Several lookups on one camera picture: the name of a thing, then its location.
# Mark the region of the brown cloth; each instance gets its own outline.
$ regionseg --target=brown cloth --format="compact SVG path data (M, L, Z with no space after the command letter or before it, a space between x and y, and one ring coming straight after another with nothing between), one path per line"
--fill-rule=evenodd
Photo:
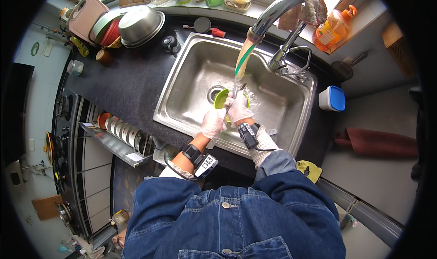
M279 18L278 28L285 31L296 29L299 20L304 23L318 27L325 23L328 17L325 1L323 0L304 0L304 5L294 6Z
M417 158L417 141L398 134L347 127L334 134L341 148L353 148L358 155L378 158Z

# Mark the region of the gloved hand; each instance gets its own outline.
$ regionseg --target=gloved hand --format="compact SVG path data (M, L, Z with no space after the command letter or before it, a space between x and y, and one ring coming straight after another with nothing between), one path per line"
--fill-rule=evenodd
M226 131L225 116L226 108L222 108L210 110L203 117L202 127L200 128L197 135L199 133L202 133L205 137L210 138L211 142L209 143L209 145L211 148L216 143L218 135L222 131Z
M232 123L232 127L236 127L235 122L241 119L250 118L254 115L250 109L247 108L247 98L244 96L243 91L237 92L237 98L232 98L234 93L231 91L228 93L228 97L225 101L225 108L228 109L228 118Z

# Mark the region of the yellow cloth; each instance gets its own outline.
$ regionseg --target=yellow cloth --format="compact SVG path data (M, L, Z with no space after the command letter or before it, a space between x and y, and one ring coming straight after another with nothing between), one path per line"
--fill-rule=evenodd
M296 168L306 175L309 180L316 183L322 173L322 169L317 167L316 164L309 162L307 160L299 160L296 164Z

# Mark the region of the stainless steel sink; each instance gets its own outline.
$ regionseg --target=stainless steel sink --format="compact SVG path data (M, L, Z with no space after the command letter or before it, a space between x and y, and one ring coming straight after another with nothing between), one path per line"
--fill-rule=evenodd
M153 120L190 136L197 133L205 113L214 108L216 93L233 87L242 46L232 40L191 33L170 71ZM275 128L273 140L295 156L311 113L316 77L309 73L311 80L301 83L276 75L267 66L272 55L255 48L239 83L247 82L244 92L254 120L267 130ZM300 69L287 63L290 72ZM230 123L227 126L216 146L250 158L236 128Z

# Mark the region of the faucet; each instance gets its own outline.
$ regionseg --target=faucet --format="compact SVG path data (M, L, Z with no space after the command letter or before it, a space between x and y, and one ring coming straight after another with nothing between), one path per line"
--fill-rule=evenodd
M247 33L248 38L256 43L261 42L267 30L276 22L285 12L290 10L294 6L298 6L302 4L304 0L275 0L267 9L261 14L255 24L249 28L249 32ZM279 49L269 60L269 67L276 71L280 76L290 76L295 75L297 79L300 79L301 82L305 82L309 80L305 75L305 70L309 66L309 60L311 58L311 49L307 46L297 46L292 48L292 44L298 38L299 34L302 32L303 28L305 28L306 24L302 21L299 21L296 29L290 33L285 42L279 46ZM308 59L306 65L297 72L289 73L287 68L287 63L285 62L285 56L289 52L296 51L298 49L306 49L308 50Z

